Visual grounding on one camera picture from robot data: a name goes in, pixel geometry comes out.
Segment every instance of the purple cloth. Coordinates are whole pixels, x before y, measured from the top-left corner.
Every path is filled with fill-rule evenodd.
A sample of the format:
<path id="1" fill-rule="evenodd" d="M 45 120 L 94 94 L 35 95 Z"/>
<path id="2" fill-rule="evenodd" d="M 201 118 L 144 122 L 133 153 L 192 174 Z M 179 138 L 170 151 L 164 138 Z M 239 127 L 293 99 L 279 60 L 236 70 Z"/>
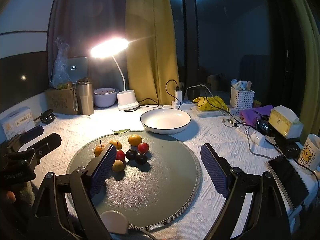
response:
<path id="1" fill-rule="evenodd" d="M 257 108 L 241 110 L 239 114 L 242 115 L 246 124 L 255 126 L 257 123 L 257 118 L 258 120 L 261 119 L 260 115 L 258 115 L 257 113 L 270 116 L 272 109 L 273 109 L 272 105 L 267 105 L 267 106 L 262 106 Z"/>

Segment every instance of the metal screw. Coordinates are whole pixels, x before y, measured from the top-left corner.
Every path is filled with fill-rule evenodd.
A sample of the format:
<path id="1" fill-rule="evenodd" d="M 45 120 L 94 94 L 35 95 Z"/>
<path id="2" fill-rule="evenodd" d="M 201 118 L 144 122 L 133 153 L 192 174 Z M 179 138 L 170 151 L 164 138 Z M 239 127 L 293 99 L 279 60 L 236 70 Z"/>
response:
<path id="1" fill-rule="evenodd" d="M 242 170 L 241 170 L 239 167 L 233 167 L 231 170 L 232 170 L 235 174 L 239 174 L 239 173 L 242 172 Z"/>
<path id="2" fill-rule="evenodd" d="M 85 167 L 83 167 L 83 166 L 78 167 L 78 168 L 76 169 L 76 171 L 77 171 L 78 173 L 82 173 L 82 172 L 85 171 Z"/>
<path id="3" fill-rule="evenodd" d="M 264 173 L 264 176 L 266 176 L 267 178 L 272 178 L 272 174 L 271 174 L 271 172 L 269 172 L 269 171 L 266 171 L 266 172 Z"/>
<path id="4" fill-rule="evenodd" d="M 52 178 L 52 176 L 53 176 L 53 172 L 48 172 L 48 173 L 45 175 L 45 177 L 46 177 L 47 179 Z"/>

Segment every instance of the plastic bag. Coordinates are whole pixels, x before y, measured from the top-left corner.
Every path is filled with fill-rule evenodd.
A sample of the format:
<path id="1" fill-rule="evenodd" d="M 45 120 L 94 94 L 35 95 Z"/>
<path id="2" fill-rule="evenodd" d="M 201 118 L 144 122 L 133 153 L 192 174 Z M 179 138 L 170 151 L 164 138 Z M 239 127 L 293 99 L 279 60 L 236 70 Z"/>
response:
<path id="1" fill-rule="evenodd" d="M 199 97 L 199 98 L 195 98 L 193 100 L 193 102 L 194 103 L 198 102 L 198 108 L 199 108 L 200 111 L 215 111 L 215 110 L 219 110 L 218 108 L 215 108 L 214 106 L 217 106 L 217 107 L 219 107 L 221 109 L 224 109 L 224 110 L 228 111 L 227 105 L 224 103 L 222 98 L 220 98 L 218 96 L 210 97 L 210 98 Z"/>
<path id="2" fill-rule="evenodd" d="M 61 89 L 62 84 L 70 83 L 70 77 L 67 72 L 68 68 L 68 50 L 70 45 L 65 40 L 58 36 L 55 43 L 57 43 L 58 53 L 53 66 L 53 78 L 51 85 L 54 88 Z"/>

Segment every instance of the lamp head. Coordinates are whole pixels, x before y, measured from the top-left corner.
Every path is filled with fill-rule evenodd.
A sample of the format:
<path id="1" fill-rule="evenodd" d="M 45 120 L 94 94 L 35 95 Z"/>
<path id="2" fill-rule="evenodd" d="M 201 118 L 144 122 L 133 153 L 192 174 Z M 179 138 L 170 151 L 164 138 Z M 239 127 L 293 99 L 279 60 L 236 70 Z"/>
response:
<path id="1" fill-rule="evenodd" d="M 129 42 L 126 39 L 113 38 L 93 47 L 90 53 L 93 57 L 105 58 L 126 49 L 128 45 Z"/>

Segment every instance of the cartoon bear print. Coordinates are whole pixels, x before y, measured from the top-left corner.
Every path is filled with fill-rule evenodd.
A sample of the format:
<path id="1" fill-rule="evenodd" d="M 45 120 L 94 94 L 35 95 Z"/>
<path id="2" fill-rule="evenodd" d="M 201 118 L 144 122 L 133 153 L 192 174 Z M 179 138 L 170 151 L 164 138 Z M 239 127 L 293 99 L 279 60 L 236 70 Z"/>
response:
<path id="1" fill-rule="evenodd" d="M 306 163 L 309 163 L 311 160 L 311 157 L 313 156 L 313 153 L 310 151 L 309 146 L 306 145 L 306 147 L 303 149 L 302 152 L 302 158 Z"/>

